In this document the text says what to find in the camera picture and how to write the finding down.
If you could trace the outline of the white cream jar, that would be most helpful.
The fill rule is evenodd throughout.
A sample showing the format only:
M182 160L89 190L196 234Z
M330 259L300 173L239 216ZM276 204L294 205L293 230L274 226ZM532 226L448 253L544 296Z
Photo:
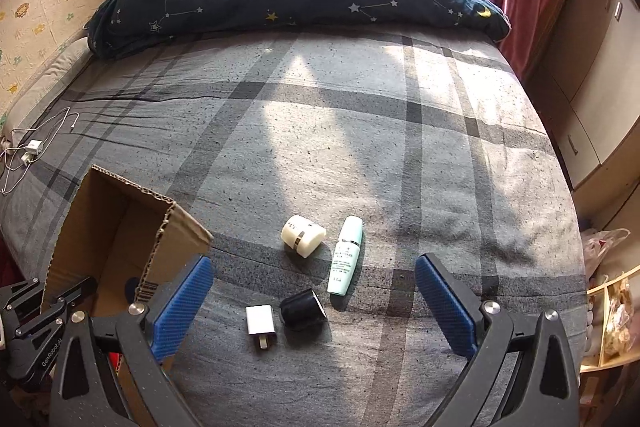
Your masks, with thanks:
M281 231L283 243L303 258L308 258L325 238L325 228L299 215L288 219Z

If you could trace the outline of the grey plaid bed sheet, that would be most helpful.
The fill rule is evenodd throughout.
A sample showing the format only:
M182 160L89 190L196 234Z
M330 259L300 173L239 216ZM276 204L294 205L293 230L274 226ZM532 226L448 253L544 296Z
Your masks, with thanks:
M561 314L585 346L576 212L549 135L483 35L426 27L192 36L96 60L54 104L80 114L1 201L25 274L47 271L93 165L175 199L212 236L216 281L172 376L206 426L421 426L463 367L413 280L433 253L506 309ZM326 229L303 258L292 216ZM363 222L344 297L338 234ZM286 327L312 288L326 321ZM260 350L245 308L269 305Z

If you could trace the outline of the cardboard box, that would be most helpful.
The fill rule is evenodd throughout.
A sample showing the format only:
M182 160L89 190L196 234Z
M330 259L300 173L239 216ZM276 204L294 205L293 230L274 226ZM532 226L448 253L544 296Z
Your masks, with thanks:
M114 317L131 303L147 303L212 236L173 199L102 167L89 169L56 240L44 285L44 303L85 277L96 292L78 311Z

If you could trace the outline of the beige wardrobe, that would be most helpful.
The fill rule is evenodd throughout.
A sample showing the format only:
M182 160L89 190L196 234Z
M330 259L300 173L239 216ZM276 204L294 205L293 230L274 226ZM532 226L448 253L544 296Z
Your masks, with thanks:
M566 0L527 89L579 217L632 191L639 181L636 0Z

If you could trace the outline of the white usb charger plug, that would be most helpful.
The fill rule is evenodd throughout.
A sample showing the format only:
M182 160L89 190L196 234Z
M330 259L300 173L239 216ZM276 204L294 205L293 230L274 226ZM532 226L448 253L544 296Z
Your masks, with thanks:
M256 339L260 350L267 350L276 335L272 308L269 305L246 307L245 317L248 335Z

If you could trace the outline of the mint green lotion bottle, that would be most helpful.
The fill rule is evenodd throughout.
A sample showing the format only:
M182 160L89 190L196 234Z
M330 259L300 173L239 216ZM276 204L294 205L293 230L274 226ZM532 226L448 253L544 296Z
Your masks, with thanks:
M335 245L328 293L344 297L355 273L362 243L363 222L359 217L348 216L338 234Z

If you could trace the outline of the white plastic bag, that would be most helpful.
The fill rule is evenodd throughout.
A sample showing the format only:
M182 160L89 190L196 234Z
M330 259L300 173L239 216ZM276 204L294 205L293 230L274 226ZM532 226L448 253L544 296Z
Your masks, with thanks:
M580 233L587 279L593 276L606 254L612 248L620 245L629 235L630 231L628 229L603 231L588 229Z

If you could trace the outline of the beige pillow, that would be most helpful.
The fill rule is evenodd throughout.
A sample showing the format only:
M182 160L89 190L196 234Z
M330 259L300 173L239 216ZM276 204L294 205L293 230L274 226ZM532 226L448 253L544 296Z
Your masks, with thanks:
M84 70L91 57L88 38L81 37L27 81L4 115L1 128L3 148L16 147L20 143L44 111Z

